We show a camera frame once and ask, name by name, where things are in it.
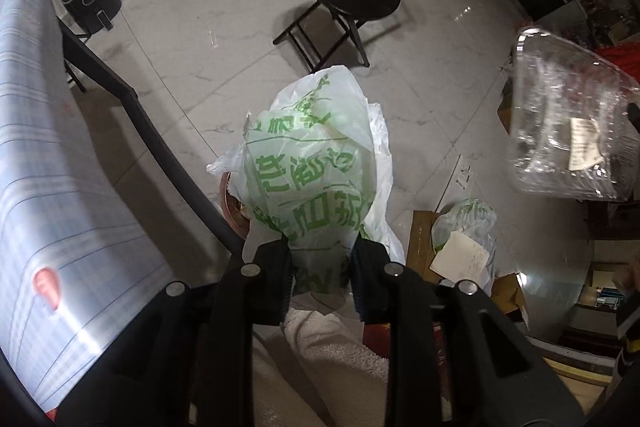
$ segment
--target transparent plastic tray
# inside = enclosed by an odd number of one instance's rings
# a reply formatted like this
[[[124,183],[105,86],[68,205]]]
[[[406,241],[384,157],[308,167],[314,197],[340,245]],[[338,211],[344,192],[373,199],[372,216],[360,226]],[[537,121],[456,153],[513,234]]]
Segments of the transparent plastic tray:
[[[640,136],[626,117],[638,83],[567,40],[527,28],[514,49],[511,178],[525,192],[625,201],[638,172]],[[597,124],[602,160],[569,170],[571,119]]]

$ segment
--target blue and white tablecloth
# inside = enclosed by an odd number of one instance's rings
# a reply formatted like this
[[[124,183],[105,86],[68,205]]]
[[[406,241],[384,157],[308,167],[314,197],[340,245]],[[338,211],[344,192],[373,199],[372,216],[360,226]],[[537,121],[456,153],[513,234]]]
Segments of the blue and white tablecloth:
[[[0,0],[0,348],[57,407],[171,279],[102,172],[51,0]]]

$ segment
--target air fryer handle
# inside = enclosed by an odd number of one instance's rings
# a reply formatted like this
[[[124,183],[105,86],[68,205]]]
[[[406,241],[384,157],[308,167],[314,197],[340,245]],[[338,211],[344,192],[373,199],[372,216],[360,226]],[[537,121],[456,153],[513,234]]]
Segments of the air fryer handle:
[[[96,16],[98,17],[98,20],[102,23],[102,26],[104,26],[107,30],[113,29],[113,24],[111,23],[111,19],[107,17],[107,14],[104,12],[104,10],[100,10],[96,14]]]

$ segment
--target label on plastic container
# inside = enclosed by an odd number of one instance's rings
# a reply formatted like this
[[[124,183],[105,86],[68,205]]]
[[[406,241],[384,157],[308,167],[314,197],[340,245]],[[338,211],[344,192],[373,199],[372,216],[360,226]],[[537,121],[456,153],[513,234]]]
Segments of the label on plastic container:
[[[599,141],[598,122],[586,118],[571,118],[569,170],[581,171],[602,162],[602,154],[598,149]]]

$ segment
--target silver screw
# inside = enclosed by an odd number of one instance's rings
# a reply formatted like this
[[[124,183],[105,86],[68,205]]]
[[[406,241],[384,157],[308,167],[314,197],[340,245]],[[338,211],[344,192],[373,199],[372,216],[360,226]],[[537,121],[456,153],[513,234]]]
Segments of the silver screw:
[[[260,267],[255,263],[245,264],[241,267],[240,273],[245,277],[256,277],[260,274]]]
[[[170,297],[177,297],[178,295],[182,295],[182,293],[184,293],[184,290],[184,284],[180,281],[171,282],[164,289],[164,291],[166,291],[166,294]]]
[[[385,273],[391,277],[398,277],[399,275],[402,275],[403,271],[404,267],[400,263],[385,264]]]
[[[467,295],[473,295],[478,291],[478,285],[469,279],[462,280],[458,283],[458,289]]]

